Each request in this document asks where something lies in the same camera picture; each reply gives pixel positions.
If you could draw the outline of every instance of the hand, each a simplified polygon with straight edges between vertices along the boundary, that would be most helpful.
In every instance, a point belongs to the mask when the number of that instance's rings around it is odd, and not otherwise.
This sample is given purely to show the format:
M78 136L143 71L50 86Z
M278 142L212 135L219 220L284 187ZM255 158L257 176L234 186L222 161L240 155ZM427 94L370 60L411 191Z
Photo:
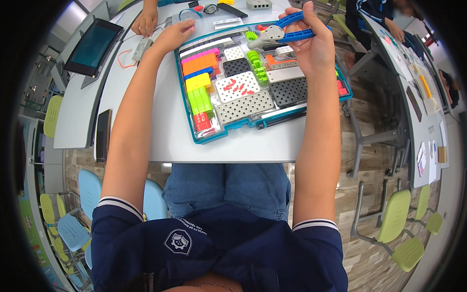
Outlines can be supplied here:
M279 19L299 11L298 8L289 7L285 9L285 13L279 15ZM334 72L333 33L313 12L312 1L306 2L303 6L303 16L304 19L296 24L302 30L311 28L315 36L310 39L287 43L295 52L298 66L306 77L317 76L323 71L331 69ZM298 31L296 24L289 25L285 32Z
M157 5L144 6L143 11L136 18L131 26L131 30L139 36L148 37L154 33L157 24Z
M392 21L389 18L385 18L384 23L388 26L389 31L391 32L393 37L395 37L398 41L405 43L405 34L394 21Z
M168 26L156 39L151 48L157 48L164 54L180 47L195 31L195 20L187 20Z

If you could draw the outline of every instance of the smartphone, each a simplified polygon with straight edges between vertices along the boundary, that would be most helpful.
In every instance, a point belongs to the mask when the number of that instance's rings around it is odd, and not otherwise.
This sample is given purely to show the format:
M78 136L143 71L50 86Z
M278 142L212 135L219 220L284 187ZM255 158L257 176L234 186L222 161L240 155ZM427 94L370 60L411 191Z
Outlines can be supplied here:
M110 142L110 119L112 110L108 109L97 117L97 133L96 133L96 161L104 162L107 160Z

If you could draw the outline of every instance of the pink block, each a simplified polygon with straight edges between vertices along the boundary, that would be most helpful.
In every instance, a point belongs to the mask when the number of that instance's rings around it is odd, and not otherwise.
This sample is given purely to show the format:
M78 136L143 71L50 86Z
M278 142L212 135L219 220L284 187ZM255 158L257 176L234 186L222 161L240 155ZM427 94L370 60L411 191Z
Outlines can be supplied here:
M210 49L210 50L207 50L206 52L202 52L202 53L199 53L199 54L196 54L192 57L188 57L184 60L182 60L182 65L185 64L186 62L188 61L191 61L191 60L194 60L194 59L197 59L197 58L200 58L202 56L205 56L205 55L208 55L208 54L211 54L211 53L214 53L216 54L216 56L218 56L220 54L220 51L218 48L215 48L215 49Z

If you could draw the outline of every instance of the lap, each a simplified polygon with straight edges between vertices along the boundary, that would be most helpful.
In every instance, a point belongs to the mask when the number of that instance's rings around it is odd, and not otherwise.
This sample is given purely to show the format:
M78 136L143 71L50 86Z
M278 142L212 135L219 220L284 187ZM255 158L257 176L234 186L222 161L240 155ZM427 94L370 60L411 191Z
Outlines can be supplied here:
M163 198L172 217L232 204L287 221L290 181L282 164L172 164Z

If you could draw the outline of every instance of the green gear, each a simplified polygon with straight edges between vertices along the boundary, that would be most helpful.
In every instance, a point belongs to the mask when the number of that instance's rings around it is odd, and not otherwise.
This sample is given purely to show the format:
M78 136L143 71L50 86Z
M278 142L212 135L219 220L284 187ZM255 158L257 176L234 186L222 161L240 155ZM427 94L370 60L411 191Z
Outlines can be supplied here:
M255 39L258 38L258 35L254 33L253 31L247 31L245 32L245 37L250 41L254 41Z

